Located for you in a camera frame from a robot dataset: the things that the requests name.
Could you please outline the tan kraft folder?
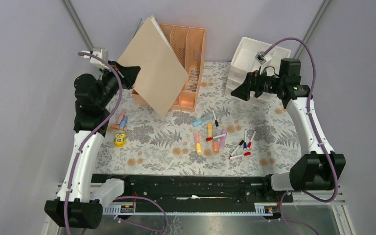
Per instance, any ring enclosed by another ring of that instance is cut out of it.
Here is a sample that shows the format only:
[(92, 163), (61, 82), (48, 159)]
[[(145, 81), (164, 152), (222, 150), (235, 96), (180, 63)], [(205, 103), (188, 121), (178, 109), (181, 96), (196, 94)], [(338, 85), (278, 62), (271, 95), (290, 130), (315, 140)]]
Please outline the tan kraft folder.
[(136, 91), (164, 118), (188, 79), (156, 18), (146, 18), (117, 62), (141, 68), (134, 83)]

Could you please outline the white plastic drawer unit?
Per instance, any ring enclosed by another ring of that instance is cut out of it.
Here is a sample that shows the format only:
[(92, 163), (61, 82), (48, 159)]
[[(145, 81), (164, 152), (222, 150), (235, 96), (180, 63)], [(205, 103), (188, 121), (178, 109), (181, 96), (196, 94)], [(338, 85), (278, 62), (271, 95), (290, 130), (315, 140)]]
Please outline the white plastic drawer unit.
[(269, 43), (248, 37), (242, 37), (231, 60), (225, 89), (226, 96), (232, 97), (231, 92), (244, 82), (248, 72), (269, 66), (270, 68), (266, 70), (268, 76), (279, 73), (280, 60), (283, 58), (289, 58), (291, 50), (276, 46), (269, 52), (272, 59), (264, 65), (261, 65), (255, 59), (255, 56), (257, 53), (265, 51), (270, 46)]

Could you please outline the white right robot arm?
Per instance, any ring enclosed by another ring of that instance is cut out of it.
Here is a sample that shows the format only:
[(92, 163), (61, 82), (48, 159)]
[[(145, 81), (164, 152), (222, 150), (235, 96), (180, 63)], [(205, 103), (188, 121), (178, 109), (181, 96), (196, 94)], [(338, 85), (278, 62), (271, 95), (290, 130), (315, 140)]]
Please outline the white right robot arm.
[(263, 70), (248, 72), (241, 85), (231, 94), (248, 101), (264, 93), (276, 94), (282, 101), (295, 126), (302, 157), (289, 172), (268, 176), (270, 183), (261, 188), (263, 199), (275, 201), (281, 191), (333, 190), (346, 160), (334, 151), (317, 119), (311, 88), (301, 84), (301, 62), (281, 59), (278, 75), (269, 76)]

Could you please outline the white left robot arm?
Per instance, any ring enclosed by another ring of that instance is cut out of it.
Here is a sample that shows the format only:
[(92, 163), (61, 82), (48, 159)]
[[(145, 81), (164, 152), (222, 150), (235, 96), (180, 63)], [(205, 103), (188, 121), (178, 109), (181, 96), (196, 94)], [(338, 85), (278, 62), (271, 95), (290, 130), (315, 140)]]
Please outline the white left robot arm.
[(74, 145), (69, 168), (56, 198), (47, 200), (45, 213), (60, 227), (96, 229), (102, 213), (116, 198), (127, 201), (132, 196), (131, 186), (120, 179), (110, 179), (90, 193), (91, 179), (97, 153), (105, 138), (111, 112), (106, 106), (120, 88), (129, 89), (141, 68), (124, 67), (110, 61), (117, 72), (105, 69), (100, 79), (85, 73), (74, 81), (76, 98)]

